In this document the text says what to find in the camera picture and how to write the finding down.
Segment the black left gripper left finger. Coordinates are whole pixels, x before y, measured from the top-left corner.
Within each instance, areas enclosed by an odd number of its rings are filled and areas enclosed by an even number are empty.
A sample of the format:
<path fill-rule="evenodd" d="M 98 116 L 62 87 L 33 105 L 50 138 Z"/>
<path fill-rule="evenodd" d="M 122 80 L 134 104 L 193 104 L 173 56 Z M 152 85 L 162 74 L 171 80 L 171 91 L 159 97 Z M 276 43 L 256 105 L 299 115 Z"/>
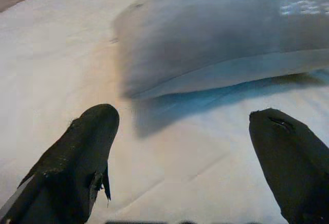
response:
<path fill-rule="evenodd" d="M 86 223 L 98 192 L 111 192 L 108 157 L 119 113 L 98 104 L 74 119 L 1 208 L 1 223 Z"/>

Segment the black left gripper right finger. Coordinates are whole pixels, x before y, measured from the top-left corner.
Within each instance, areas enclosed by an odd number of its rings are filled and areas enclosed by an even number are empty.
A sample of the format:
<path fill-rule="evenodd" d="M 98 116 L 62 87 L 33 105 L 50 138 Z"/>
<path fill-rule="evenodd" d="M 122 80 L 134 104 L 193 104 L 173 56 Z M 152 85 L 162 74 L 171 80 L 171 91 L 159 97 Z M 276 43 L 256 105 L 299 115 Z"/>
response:
<path fill-rule="evenodd" d="M 328 147 L 301 121 L 273 108 L 249 115 L 263 175 L 288 223 L 328 223 Z"/>

